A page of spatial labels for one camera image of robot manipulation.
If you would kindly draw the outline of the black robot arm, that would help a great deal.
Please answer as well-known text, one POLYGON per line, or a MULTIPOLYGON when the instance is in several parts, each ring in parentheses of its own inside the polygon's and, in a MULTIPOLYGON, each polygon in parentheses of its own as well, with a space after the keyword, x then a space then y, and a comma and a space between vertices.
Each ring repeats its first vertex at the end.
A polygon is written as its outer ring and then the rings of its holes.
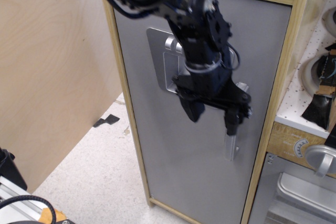
POLYGON ((204 106, 222 109, 226 132, 237 133, 238 126, 250 117, 251 97, 232 81, 235 69, 229 44, 230 25, 219 10, 217 0, 107 0, 129 19, 149 15, 167 20, 182 46, 187 74, 172 80, 189 119, 198 121, 204 106))

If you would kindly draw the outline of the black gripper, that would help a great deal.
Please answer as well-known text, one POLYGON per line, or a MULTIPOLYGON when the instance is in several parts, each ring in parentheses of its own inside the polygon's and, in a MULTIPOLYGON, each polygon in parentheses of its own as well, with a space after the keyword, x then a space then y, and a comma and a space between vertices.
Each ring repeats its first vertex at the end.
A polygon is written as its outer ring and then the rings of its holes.
POLYGON ((205 105, 225 111, 224 121, 229 136, 237 134, 244 118, 250 118, 251 96, 234 84, 232 72, 237 53, 232 50, 183 52, 184 72, 175 75, 172 82, 188 118, 197 122, 205 105))

